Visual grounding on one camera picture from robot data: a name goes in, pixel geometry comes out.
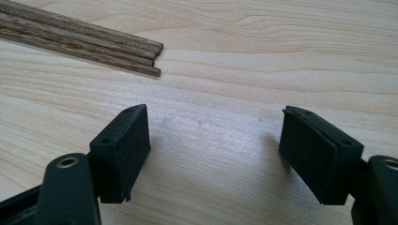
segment wooden dowel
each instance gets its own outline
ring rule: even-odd
[[[139,57],[144,57],[150,60],[156,59],[156,54],[154,52],[149,52],[141,49],[136,49],[130,46],[123,46],[115,44],[113,42],[102,40],[95,37],[85,36],[70,32],[67,30],[59,29],[54,26],[45,25],[39,22],[32,22],[15,16],[7,15],[5,13],[0,13],[0,25],[8,27],[12,30],[24,31],[26,34],[32,34],[33,36],[42,37],[43,35],[48,35],[48,38],[64,37],[75,40],[80,40],[82,42],[87,42],[102,47],[106,47],[119,52],[133,54]]]
[[[101,54],[98,52],[91,52],[86,49],[72,48],[69,45],[61,44],[57,41],[51,41],[49,39],[41,37],[32,37],[27,34],[8,30],[6,28],[0,28],[0,38],[21,42],[24,44],[36,46],[57,53],[64,53],[75,57],[91,60],[94,62],[106,64],[109,66],[124,68],[127,70],[144,73],[151,76],[159,77],[161,75],[161,70],[155,67],[148,67],[141,64],[132,64],[129,61],[116,58],[111,55]]]
[[[26,20],[55,26],[82,35],[91,36],[93,38],[102,38],[117,44],[131,46],[137,49],[154,52],[156,54],[160,54],[163,49],[163,44],[157,41],[106,29],[88,22],[82,22],[8,0],[0,0],[0,12]]]
[[[69,45],[74,48],[85,49],[91,52],[107,54],[117,58],[131,60],[132,62],[140,63],[143,65],[153,66],[153,61],[150,59],[135,56],[125,52],[116,51],[109,48],[104,48],[99,45],[83,42],[77,39],[69,38],[71,36],[74,36],[73,34],[70,33],[70,31],[62,30],[49,25],[44,25],[38,22],[31,22],[4,13],[0,13],[0,27],[9,30],[18,31],[20,33],[24,33],[32,37],[46,38],[52,41],[57,41],[60,42],[61,44]],[[85,39],[85,36],[81,35],[76,35],[76,36],[80,36],[82,39]]]

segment light wood surface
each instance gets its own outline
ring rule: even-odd
[[[148,107],[152,150],[103,224],[351,224],[278,154],[285,105],[398,158],[392,0],[22,1],[164,43],[157,80],[0,41],[0,201],[123,109]]]

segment clamp jaw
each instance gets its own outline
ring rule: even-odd
[[[322,204],[355,198],[354,224],[398,224],[398,160],[360,158],[363,145],[313,112],[286,106],[279,151]]]
[[[91,143],[46,168],[43,184],[0,203],[0,224],[101,224],[97,202],[129,201],[150,150],[146,105],[121,112]]]

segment dark wooden strip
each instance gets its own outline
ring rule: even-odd
[[[18,31],[20,33],[24,33],[26,35],[33,37],[46,38],[52,41],[57,41],[65,45],[73,46],[78,49],[85,49],[91,52],[107,54],[121,59],[131,60],[132,62],[144,64],[147,66],[153,66],[153,61],[150,59],[135,56],[125,52],[116,51],[114,49],[101,47],[96,44],[91,44],[77,40],[75,38],[70,38],[71,36],[75,36],[76,34],[73,35],[70,33],[70,31],[62,30],[38,22],[31,22],[4,13],[0,13],[0,27],[7,28],[9,30]],[[85,36],[82,35],[76,35],[76,36],[82,39],[87,39],[87,38],[90,39],[90,37],[85,38]]]
[[[163,44],[157,41],[106,29],[88,22],[82,22],[7,0],[0,0],[0,12],[26,20],[55,26],[82,35],[91,36],[93,38],[102,38],[107,41],[154,52],[156,54],[160,54],[163,49]]]
[[[87,49],[78,49],[59,43],[57,41],[51,41],[49,39],[41,37],[32,37],[27,34],[19,33],[16,31],[8,30],[6,28],[0,28],[0,38],[21,42],[36,46],[42,49],[54,51],[57,53],[64,53],[75,57],[99,62],[109,66],[124,68],[130,71],[140,72],[151,76],[159,77],[161,70],[155,67],[148,67],[142,64],[133,64],[127,60],[123,60],[111,55],[102,54],[98,52],[91,52]]]

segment metal rivet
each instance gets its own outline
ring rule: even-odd
[[[383,163],[390,169],[398,171],[398,161],[391,159],[383,159]]]
[[[78,162],[79,162],[79,159],[76,157],[67,157],[67,158],[60,160],[58,163],[56,163],[56,167],[65,169],[65,168],[75,165]]]

